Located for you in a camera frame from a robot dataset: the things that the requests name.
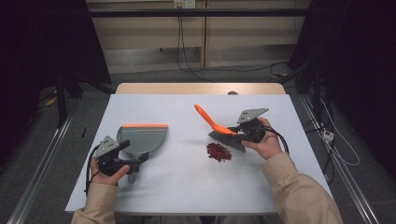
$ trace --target metal rail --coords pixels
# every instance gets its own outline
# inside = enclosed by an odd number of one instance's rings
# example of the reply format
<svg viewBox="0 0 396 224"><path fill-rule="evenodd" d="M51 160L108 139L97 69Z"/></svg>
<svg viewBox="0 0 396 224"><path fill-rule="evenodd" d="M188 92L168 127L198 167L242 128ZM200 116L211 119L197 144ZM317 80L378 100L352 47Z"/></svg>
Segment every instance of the metal rail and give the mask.
<svg viewBox="0 0 396 224"><path fill-rule="evenodd" d="M64 139L64 136L70 125L71 118L76 112L77 107L78 105L75 105L72 108L62 127L56 130L51 142L49 143L49 146L47 147L47 151L44 154L43 159L35 170L35 174L33 175L25 192L22 194L20 200L18 201L7 224L21 224L26 219L33 205L33 202L35 201L35 197L40 191L44 178L46 177L47 172L50 169L50 165L55 158L56 152L58 151L58 148L61 145L62 140Z"/></svg>
<svg viewBox="0 0 396 224"><path fill-rule="evenodd" d="M313 111L311 110L311 108L313 107L311 102L303 96L300 96L300 99L303 102L306 113L308 114L309 118L313 120L312 122L315 128L318 129L319 124L314 119L315 116ZM336 153L339 153L336 147L333 147L331 149L329 143L321 139L320 132L318 132L318 135L320 141L324 142L328 153L330 152L330 150L334 150ZM350 173L349 169L347 168L347 165L344 164L342 161L338 160L338 158L334 155L334 153L332 153L332 161L334 163L335 169L337 169L337 172L341 176L341 179L343 180L344 185L347 191L349 192L350 197L352 198L353 202L355 203L356 207L361 213L361 217L363 218L364 222L367 224L374 224L374 223L378 224L379 221L375 216L375 212L372 206L370 205L370 202L367 200L366 196L359 187L355 178L353 178L353 175L352 173Z"/></svg>
<svg viewBox="0 0 396 224"><path fill-rule="evenodd" d="M127 17L306 17L327 16L329 9L311 8L263 8L263 9L130 9L107 10L39 10L38 14L67 17L127 18Z"/></svg>

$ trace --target beige sleeve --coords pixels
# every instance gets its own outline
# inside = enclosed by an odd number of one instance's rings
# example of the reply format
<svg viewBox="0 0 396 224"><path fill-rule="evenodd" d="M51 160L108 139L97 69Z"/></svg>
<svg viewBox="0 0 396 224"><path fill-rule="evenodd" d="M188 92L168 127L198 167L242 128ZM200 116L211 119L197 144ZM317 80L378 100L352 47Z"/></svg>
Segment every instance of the beige sleeve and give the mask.
<svg viewBox="0 0 396 224"><path fill-rule="evenodd" d="M115 223L114 205L118 191L116 186L91 183L85 208L75 212L72 224Z"/></svg>
<svg viewBox="0 0 396 224"><path fill-rule="evenodd" d="M338 206L312 177L299 174L287 153L262 165L284 223L342 223Z"/></svg>

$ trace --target hand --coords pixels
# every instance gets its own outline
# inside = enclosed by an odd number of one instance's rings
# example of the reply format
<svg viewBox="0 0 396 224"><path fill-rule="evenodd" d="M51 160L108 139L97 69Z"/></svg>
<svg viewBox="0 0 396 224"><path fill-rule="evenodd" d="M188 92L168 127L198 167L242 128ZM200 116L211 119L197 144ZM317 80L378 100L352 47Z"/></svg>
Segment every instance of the hand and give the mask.
<svg viewBox="0 0 396 224"><path fill-rule="evenodd" d="M271 127L268 119L257 118L262 122L264 126ZM253 150L256 150L261 157L265 160L270 159L271 157L282 152L282 148L280 147L279 140L277 139L277 135L271 132L265 132L264 138L260 141L260 143L253 143L248 141L242 141L242 145L244 147L249 147Z"/></svg>
<svg viewBox="0 0 396 224"><path fill-rule="evenodd" d="M124 165L113 176L108 176L99 171L99 165L96 159L92 159L91 173L94 177L91 182L96 184L117 185L117 182L128 173L129 169L129 165Z"/></svg>

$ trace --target white table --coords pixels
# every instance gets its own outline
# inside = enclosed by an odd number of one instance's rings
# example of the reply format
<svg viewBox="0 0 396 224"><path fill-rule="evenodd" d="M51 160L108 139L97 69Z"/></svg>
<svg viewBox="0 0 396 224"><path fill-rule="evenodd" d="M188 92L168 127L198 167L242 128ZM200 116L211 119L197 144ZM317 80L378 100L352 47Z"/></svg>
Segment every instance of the white table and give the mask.
<svg viewBox="0 0 396 224"><path fill-rule="evenodd" d="M137 181L119 182L116 212L131 215L262 215L276 212L269 184L262 174L263 159L253 150L231 149L226 162L209 159L206 145L212 130L194 109L200 105L224 126L236 125L245 109L268 107L264 114L288 142L297 169L315 178L329 193L318 161L305 136L293 104L279 95L115 94L112 95L92 148L106 135L116 139L124 123L167 123L162 146L142 164ZM85 170L65 208L74 212L85 204Z"/></svg>

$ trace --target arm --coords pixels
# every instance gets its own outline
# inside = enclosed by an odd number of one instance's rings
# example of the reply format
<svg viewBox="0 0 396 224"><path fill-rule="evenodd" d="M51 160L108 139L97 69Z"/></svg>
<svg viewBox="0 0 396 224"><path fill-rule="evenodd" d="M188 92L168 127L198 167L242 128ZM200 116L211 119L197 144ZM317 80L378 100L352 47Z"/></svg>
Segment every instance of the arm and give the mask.
<svg viewBox="0 0 396 224"><path fill-rule="evenodd" d="M123 166L113 176L100 173L95 159L91 161L93 177L88 191L85 208L78 209L73 215L72 224L79 223L115 223L114 205L116 203L117 182L129 171L129 165Z"/></svg>
<svg viewBox="0 0 396 224"><path fill-rule="evenodd" d="M259 119L264 126L271 126L267 119ZM283 222L343 222L334 199L312 177L298 173L289 155L282 152L274 133L267 132L260 143L243 141L242 144L266 160L262 172L270 183Z"/></svg>

